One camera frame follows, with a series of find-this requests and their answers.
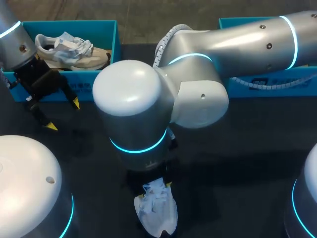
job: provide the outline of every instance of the screw hole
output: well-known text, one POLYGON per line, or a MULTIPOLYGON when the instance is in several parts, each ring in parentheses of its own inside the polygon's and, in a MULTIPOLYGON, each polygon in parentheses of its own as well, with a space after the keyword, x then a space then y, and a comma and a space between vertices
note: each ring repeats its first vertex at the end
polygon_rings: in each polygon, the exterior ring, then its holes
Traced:
POLYGON ((19 50, 22 52, 22 53, 25 53, 26 52, 26 46, 25 45, 21 45, 19 47, 19 50))
POLYGON ((46 177, 46 182, 53 184, 53 183, 55 183, 55 179, 52 177, 46 177))

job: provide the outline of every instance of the floor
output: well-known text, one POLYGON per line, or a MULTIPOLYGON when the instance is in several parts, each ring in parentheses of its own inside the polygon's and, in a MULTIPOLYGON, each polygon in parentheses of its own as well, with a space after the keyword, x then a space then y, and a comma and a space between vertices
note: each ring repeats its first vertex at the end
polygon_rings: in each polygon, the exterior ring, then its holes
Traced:
POLYGON ((179 23, 216 29, 220 17, 317 9, 315 0, 6 0, 22 21, 116 19, 122 43, 157 43, 179 23))

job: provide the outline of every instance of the shoelace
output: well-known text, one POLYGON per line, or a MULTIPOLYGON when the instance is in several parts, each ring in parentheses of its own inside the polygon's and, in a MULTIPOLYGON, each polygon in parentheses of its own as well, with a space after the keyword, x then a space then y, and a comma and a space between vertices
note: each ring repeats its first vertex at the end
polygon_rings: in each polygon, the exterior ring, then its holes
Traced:
POLYGON ((75 37, 75 39, 79 41, 77 43, 78 47, 74 49, 70 49, 69 51, 77 51, 78 53, 76 56, 78 55, 91 56, 94 45, 89 40, 84 41, 83 39, 79 37, 75 37))
POLYGON ((142 198, 140 202, 140 209, 145 213, 150 213, 153 210, 153 207, 156 202, 165 202, 167 199, 167 188, 162 182, 158 183, 149 183, 143 185, 146 193, 144 194, 144 198, 142 198))

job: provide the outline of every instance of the shoe sole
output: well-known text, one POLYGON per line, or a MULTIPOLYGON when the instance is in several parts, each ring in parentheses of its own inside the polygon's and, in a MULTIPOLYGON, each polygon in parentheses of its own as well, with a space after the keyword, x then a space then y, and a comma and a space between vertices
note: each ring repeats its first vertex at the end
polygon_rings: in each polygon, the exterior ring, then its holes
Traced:
POLYGON ((64 63, 52 61, 52 60, 44 60, 46 64, 51 68, 51 69, 58 69, 58 70, 64 70, 64 71, 95 71, 95 70, 103 70, 110 64, 110 59, 105 63, 101 65, 97 65, 91 68, 77 68, 74 66, 66 65, 64 63))

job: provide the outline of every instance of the sneaker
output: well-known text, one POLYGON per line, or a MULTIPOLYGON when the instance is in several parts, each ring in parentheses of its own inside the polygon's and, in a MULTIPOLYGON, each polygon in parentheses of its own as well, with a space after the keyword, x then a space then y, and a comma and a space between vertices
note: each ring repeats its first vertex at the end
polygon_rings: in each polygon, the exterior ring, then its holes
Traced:
POLYGON ((177 227, 177 206, 163 178, 143 185, 145 194, 134 198, 134 208, 145 230, 153 237, 171 236, 177 227))
POLYGON ((39 34, 35 38, 38 56, 50 68, 68 70, 100 70, 110 64, 110 54, 90 41, 64 32, 52 38, 39 34))

